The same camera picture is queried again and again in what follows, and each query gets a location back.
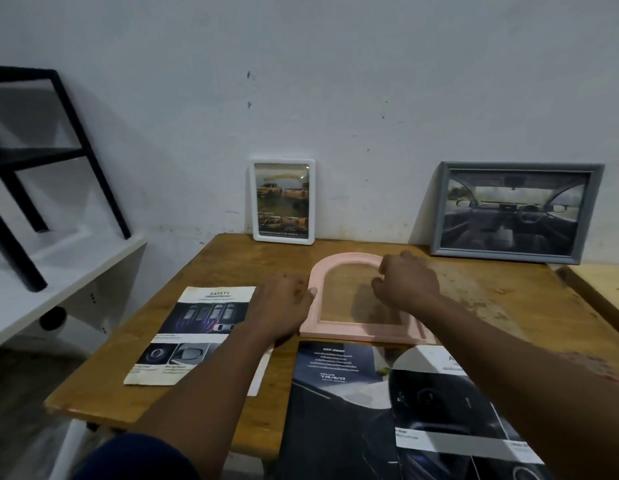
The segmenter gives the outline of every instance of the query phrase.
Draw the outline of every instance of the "black metal frame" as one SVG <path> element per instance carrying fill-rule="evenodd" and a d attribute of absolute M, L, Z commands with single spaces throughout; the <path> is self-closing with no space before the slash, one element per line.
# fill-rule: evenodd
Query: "black metal frame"
<path fill-rule="evenodd" d="M 80 148 L 0 148 L 0 179 L 12 195 L 20 209 L 23 211 L 29 224 L 36 232 L 49 230 L 42 216 L 34 206 L 24 186 L 16 175 L 17 170 L 32 168 L 35 166 L 46 165 L 58 161 L 71 160 L 73 158 L 86 157 L 89 165 L 96 176 L 105 199 L 112 209 L 116 222 L 121 228 L 125 239 L 131 237 L 131 232 L 116 198 L 107 183 L 107 179 L 98 160 L 94 154 L 85 129 L 74 109 L 69 95 L 58 76 L 58 72 L 51 69 L 32 69 L 22 67 L 0 66 L 1 82 L 22 82 L 27 80 L 48 79 L 58 96 L 58 99 L 65 110 L 67 118 L 74 130 Z M 20 279 L 24 282 L 27 289 L 40 291 L 47 286 L 40 272 L 33 261 L 27 256 L 25 250 L 20 245 L 14 234 L 11 233 L 4 220 L 0 217 L 0 251 L 4 258 L 10 263 Z"/>

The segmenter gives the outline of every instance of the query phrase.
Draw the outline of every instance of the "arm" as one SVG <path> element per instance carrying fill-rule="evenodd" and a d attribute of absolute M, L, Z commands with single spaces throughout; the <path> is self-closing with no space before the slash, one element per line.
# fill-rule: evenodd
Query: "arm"
<path fill-rule="evenodd" d="M 376 296 L 433 332 L 553 475 L 619 478 L 619 386 L 465 311 L 407 251 L 379 272 Z"/>
<path fill-rule="evenodd" d="M 218 478 L 258 362 L 275 340 L 298 330 L 314 295 L 297 276 L 267 280 L 254 292 L 245 321 L 130 431 L 160 438 L 189 458 L 203 478 Z"/>

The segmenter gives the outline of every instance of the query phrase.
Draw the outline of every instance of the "hand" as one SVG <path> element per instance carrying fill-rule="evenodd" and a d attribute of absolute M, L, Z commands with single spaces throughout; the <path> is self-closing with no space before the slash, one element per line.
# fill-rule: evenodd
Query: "hand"
<path fill-rule="evenodd" d="M 390 308 L 418 318 L 432 314 L 443 298 L 436 273 L 427 267 L 423 258 L 414 257 L 409 251 L 386 255 L 379 273 L 384 279 L 374 278 L 372 289 L 376 298 Z"/>
<path fill-rule="evenodd" d="M 267 278 L 252 295 L 245 324 L 267 340 L 269 346 L 298 331 L 316 292 L 315 288 L 307 289 L 302 276 L 281 273 Z"/>

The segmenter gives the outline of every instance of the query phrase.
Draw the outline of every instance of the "steering wheel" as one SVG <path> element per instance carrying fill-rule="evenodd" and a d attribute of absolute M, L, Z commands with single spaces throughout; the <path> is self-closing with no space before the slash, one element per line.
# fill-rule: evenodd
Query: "steering wheel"
<path fill-rule="evenodd" d="M 523 224 L 536 224 L 543 218 L 541 208 L 533 203 L 519 207 L 516 210 L 516 215 Z"/>

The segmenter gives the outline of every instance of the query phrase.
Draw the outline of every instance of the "forearm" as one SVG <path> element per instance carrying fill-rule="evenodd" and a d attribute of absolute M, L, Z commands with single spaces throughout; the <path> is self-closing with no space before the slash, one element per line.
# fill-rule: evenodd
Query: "forearm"
<path fill-rule="evenodd" d="M 422 321 L 558 478 L 619 477 L 619 387 L 443 298 Z"/>
<path fill-rule="evenodd" d="M 209 360 L 154 403 L 131 430 L 170 443 L 203 478 L 218 477 L 267 342 L 254 327 L 238 325 Z"/>

